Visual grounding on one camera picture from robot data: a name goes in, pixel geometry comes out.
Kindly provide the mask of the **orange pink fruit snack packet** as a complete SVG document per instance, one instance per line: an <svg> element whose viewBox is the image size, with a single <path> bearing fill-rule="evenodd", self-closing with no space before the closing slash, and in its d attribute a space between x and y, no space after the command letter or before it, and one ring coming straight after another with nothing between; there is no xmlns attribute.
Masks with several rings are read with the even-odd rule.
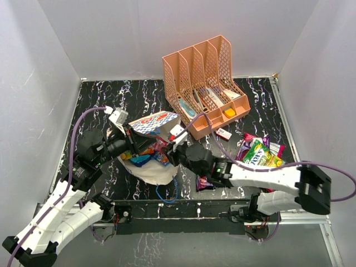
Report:
<svg viewBox="0 0 356 267"><path fill-rule="evenodd" d="M147 154L154 154L155 152L161 152L164 147L167 146L167 142L162 141L162 140L156 140L156 142L152 145L150 145L146 150L140 153L141 155L147 155Z"/></svg>

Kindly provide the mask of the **blue checkered paper bag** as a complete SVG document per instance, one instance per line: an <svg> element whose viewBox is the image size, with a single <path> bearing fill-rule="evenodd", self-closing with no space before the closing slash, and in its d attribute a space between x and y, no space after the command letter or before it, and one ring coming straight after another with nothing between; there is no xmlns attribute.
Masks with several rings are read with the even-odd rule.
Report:
<svg viewBox="0 0 356 267"><path fill-rule="evenodd" d="M170 112L161 111L152 115L140 118L129 123L133 129L141 134L150 135L156 140L162 140L168 143L170 130L181 122L180 115ZM138 178L139 180L150 185L167 185L177 174L177 167L170 163L163 166L152 158L141 167L133 165L129 159L124 159L122 156L118 157L119 162L124 166L129 174Z"/></svg>

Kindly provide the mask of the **green yellow snack packet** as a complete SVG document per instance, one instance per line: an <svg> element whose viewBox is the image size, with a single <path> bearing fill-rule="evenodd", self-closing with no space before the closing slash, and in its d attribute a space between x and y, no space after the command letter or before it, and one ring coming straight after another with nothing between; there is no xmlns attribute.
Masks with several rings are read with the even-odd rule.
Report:
<svg viewBox="0 0 356 267"><path fill-rule="evenodd" d="M252 143L250 150L244 156L243 163L254 166L263 166L263 163L265 162L268 153L269 149L260 141L255 140Z"/></svg>

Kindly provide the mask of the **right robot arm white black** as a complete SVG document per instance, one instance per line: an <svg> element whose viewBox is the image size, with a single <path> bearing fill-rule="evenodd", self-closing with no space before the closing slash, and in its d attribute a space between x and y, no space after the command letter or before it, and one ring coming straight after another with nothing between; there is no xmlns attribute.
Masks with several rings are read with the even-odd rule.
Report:
<svg viewBox="0 0 356 267"><path fill-rule="evenodd" d="M174 166L182 165L216 187L252 186L271 189L253 194L248 205L231 209L237 221L262 221L280 211L303 209L317 215L330 214L331 179L311 164L274 169L215 157L202 145L168 144L162 149Z"/></svg>

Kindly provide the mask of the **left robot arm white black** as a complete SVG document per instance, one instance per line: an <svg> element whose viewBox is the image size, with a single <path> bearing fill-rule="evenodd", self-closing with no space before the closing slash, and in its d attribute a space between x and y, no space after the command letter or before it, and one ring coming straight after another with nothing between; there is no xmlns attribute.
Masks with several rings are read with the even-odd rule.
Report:
<svg viewBox="0 0 356 267"><path fill-rule="evenodd" d="M83 133L72 152L70 168L32 221L2 246L23 266L52 266L59 252L78 234L97 221L108 222L115 215L113 202L98 194L69 219L66 215L102 175L101 165L130 151L137 156L156 142L125 126L105 138L101 130Z"/></svg>

